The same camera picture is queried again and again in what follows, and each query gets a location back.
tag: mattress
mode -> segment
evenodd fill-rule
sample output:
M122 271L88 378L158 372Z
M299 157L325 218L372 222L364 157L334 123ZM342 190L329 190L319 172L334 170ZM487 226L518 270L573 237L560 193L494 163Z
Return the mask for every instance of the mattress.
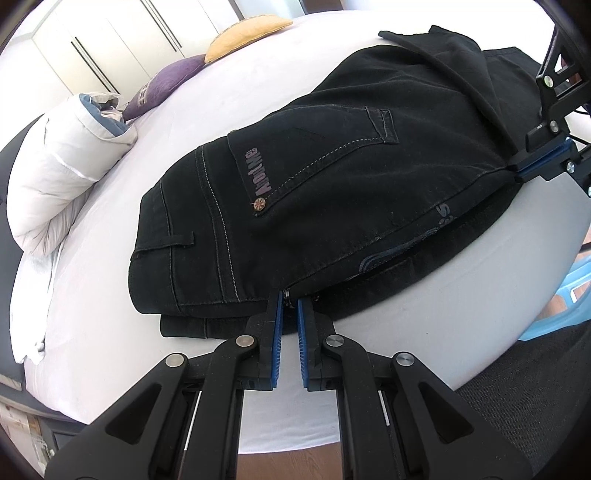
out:
M515 3L525 2L539 22L521 33L526 44L543 47L524 50L541 61L552 24L536 17L538 6L530 0ZM280 34L204 69L140 117L137 143L96 184L65 240L46 356L39 365L25 363L31 394L90 423L167 354L192 357L214 350L219 340L163 338L159 316L139 314L131 303L127 272L142 195L196 146L309 93L350 53L387 43L379 30L418 33L431 23L418 27L413 18L376 12L298 18ZM482 48L512 46L501 38L472 36ZM580 117L574 119L576 133L591 137L589 119ZM411 351L452 388L461 386L505 352L552 297L589 227L590 203L567 174L529 182L502 217L453 260L339 321L337 332L382 355ZM245 394L240 452L338 440L334 392L303 390L297 335L285 336L278 388Z

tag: jeans back pocket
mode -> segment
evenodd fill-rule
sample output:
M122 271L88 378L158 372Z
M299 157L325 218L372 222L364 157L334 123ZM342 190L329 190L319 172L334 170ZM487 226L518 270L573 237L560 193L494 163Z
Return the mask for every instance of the jeans back pocket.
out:
M257 216L352 151L380 143L398 143L389 110L334 104L285 108L228 134Z

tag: black jeans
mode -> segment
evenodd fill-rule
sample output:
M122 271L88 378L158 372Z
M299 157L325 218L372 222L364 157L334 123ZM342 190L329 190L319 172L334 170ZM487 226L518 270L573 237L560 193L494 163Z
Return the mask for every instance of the black jeans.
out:
M129 290L140 312L163 314L165 335L239 333L272 288L353 313L433 271L509 205L507 161L539 120L537 64L439 27L381 35L402 47L352 54L146 193ZM418 271L411 262L377 293L342 294L444 231L451 240Z

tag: metal bolt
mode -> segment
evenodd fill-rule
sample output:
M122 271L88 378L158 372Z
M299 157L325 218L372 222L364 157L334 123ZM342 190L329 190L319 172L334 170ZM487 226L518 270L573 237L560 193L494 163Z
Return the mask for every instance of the metal bolt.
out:
M240 337L236 339L236 344L242 347L251 346L254 342L254 337L250 335L240 335Z
M414 363L414 357L408 352L396 355L396 363L402 367L410 367Z
M326 344L328 346L343 346L345 339L340 335L329 335L326 337Z
M252 205L255 208L255 212L260 212L263 208L265 208L266 204L267 201L263 197L259 197L255 200L255 203L253 203Z
M180 353L173 353L166 357L166 364L171 367L180 367L184 363L184 357Z

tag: purple pillow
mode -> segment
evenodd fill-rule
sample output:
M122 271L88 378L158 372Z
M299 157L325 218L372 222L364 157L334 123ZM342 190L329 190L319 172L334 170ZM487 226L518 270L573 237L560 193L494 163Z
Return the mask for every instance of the purple pillow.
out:
M160 105L204 65L205 55L195 55L165 66L135 94L123 111L123 119L131 120Z

